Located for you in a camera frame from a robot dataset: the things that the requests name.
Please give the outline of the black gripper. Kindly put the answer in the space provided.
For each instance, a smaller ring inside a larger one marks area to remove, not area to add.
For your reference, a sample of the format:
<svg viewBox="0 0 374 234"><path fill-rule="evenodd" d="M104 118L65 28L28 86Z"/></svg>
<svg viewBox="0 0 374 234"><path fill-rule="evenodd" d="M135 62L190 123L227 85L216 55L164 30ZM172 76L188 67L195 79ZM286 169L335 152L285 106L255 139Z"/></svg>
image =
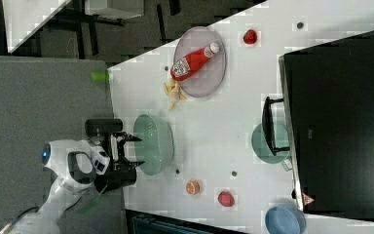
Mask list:
<svg viewBox="0 0 374 234"><path fill-rule="evenodd" d="M110 163L104 175L98 175L94 181L95 189L100 193L124 188L135 184L136 167L145 161L131 162L125 155L125 144L131 141L141 141L141 138L126 132L111 133L106 145Z"/></svg>

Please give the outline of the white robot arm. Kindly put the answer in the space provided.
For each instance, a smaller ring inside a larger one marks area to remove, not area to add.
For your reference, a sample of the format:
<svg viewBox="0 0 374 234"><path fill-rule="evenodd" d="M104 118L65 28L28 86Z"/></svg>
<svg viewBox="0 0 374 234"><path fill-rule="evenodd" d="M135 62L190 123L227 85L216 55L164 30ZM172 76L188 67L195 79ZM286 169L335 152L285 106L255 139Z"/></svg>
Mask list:
<svg viewBox="0 0 374 234"><path fill-rule="evenodd" d="M41 153L43 166L56 174L49 196L8 223L0 234L60 234L57 223L90 188L102 195L133 185L138 162L125 156L124 145L139 138L126 132L84 140L54 140Z"/></svg>

